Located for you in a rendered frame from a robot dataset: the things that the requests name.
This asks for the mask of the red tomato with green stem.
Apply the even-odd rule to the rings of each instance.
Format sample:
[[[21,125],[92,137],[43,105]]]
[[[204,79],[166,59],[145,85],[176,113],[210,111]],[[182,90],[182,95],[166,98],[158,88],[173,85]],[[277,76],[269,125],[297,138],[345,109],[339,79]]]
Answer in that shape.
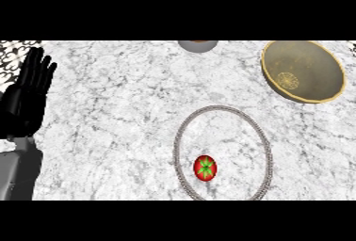
[[[215,159],[209,155],[201,155],[194,164],[194,171],[197,178],[204,181],[210,182],[218,174],[218,164]]]

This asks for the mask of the white black patterned cloth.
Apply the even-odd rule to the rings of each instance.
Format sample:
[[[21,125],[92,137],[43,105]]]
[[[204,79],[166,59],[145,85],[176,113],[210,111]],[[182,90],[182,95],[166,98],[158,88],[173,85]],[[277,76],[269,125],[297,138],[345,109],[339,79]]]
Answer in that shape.
[[[0,92],[15,83],[28,51],[43,40],[0,40]]]

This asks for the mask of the grey round cup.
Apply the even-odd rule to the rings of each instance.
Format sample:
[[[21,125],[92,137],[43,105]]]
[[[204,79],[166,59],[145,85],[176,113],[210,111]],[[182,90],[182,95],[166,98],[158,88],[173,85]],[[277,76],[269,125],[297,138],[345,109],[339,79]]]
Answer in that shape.
[[[206,53],[216,47],[218,41],[216,40],[206,40],[206,41],[181,40],[178,44],[187,51],[192,53]]]

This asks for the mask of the round marble placemat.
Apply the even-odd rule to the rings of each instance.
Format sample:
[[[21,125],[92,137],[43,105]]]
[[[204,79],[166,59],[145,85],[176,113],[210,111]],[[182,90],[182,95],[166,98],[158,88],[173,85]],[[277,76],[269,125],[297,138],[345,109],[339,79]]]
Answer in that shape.
[[[210,182],[197,178],[195,160],[218,164]],[[187,117],[175,138],[173,161],[181,186],[197,201],[263,199],[274,179],[274,153],[266,134],[238,109],[212,105]]]

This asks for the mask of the olive bowl with yellow rim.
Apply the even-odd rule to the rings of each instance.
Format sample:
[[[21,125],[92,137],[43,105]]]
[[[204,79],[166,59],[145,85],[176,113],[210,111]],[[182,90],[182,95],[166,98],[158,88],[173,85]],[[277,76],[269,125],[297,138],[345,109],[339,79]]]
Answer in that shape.
[[[321,104],[343,94],[343,65],[316,42],[271,41],[262,51],[260,64],[268,84],[285,99],[305,104]]]

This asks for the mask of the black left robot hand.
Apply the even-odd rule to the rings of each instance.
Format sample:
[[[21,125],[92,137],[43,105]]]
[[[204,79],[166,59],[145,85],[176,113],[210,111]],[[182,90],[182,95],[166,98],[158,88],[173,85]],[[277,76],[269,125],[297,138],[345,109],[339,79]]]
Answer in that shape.
[[[18,79],[0,99],[0,139],[31,137],[40,129],[46,95],[58,63],[33,47],[21,67]]]

